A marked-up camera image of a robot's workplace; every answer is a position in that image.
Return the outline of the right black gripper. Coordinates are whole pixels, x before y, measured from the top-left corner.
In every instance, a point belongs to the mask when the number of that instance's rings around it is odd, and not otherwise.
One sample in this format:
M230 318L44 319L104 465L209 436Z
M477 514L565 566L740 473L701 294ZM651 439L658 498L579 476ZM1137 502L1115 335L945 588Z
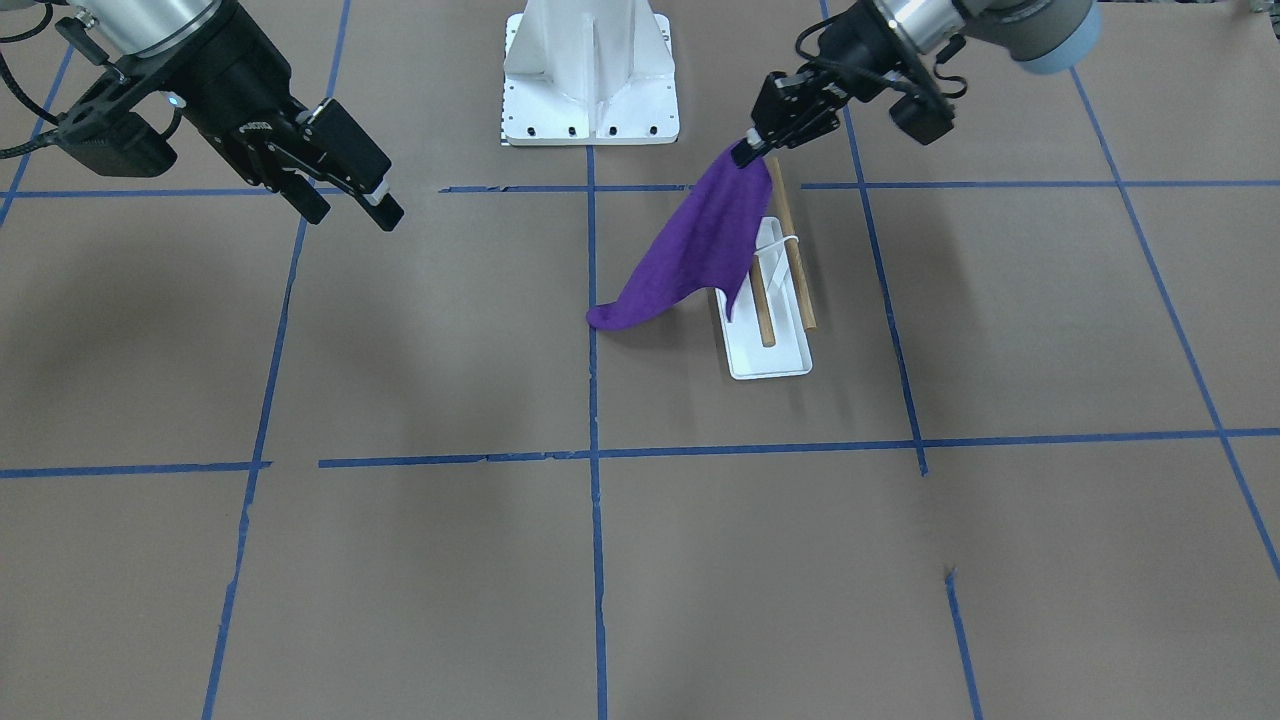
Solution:
M390 159L335 97L316 108L293 97L291 64L246 9L216 6L182 50L191 55L163 87L186 101L188 122L248 183L280 190L319 225L332 205L315 178L360 196L380 231L396 229L404 209L390 193Z

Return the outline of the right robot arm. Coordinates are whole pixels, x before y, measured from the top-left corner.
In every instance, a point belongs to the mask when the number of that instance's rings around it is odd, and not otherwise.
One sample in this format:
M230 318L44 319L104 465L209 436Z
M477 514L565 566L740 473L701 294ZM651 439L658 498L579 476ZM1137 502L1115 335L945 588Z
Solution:
M93 173L154 178L175 164L168 136L136 110L168 94L244 183L279 193L306 222L330 209L317 183L384 231L403 218L387 154L337 99L307 108L292 95L291 64L238 1L78 1L58 31L102 68L51 137Z

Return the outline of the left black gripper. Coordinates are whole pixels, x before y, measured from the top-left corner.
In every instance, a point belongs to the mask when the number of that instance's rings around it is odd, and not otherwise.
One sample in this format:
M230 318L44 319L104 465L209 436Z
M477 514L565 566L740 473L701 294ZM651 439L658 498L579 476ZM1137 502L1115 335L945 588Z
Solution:
M794 50L800 68L773 70L762 83L750 111L750 141L731 149L737 168L837 129L838 114L854 100L919 87L902 42L874 5L852 5L804 29Z

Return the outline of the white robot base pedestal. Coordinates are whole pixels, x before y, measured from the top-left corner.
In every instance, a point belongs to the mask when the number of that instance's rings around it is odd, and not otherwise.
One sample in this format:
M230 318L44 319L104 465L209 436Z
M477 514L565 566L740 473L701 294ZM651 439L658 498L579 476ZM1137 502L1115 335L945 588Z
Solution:
M529 1L506 20L503 72L507 146L680 137L671 23L649 1Z

